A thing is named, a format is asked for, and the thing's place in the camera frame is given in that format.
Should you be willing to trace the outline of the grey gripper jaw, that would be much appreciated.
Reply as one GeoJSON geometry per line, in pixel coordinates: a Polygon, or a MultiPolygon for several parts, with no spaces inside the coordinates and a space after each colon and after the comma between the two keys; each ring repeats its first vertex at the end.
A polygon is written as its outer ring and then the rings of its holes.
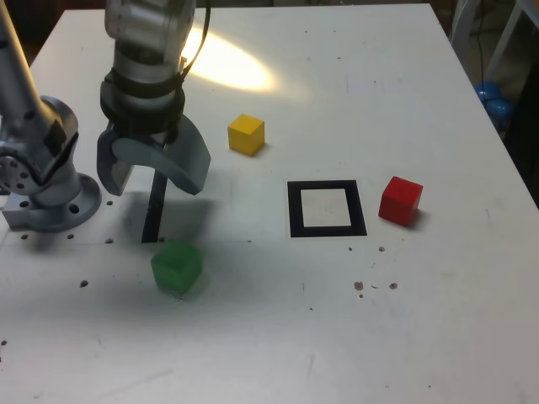
{"type": "Polygon", "coordinates": [[[150,146],[132,138],[112,145],[115,157],[128,166],[150,167],[187,194],[197,195],[205,185],[211,155],[195,125],[182,116],[176,138],[165,146],[150,146]]]}
{"type": "Polygon", "coordinates": [[[132,141],[121,137],[110,121],[98,138],[97,173],[106,191],[121,196],[131,175],[132,141]]]}

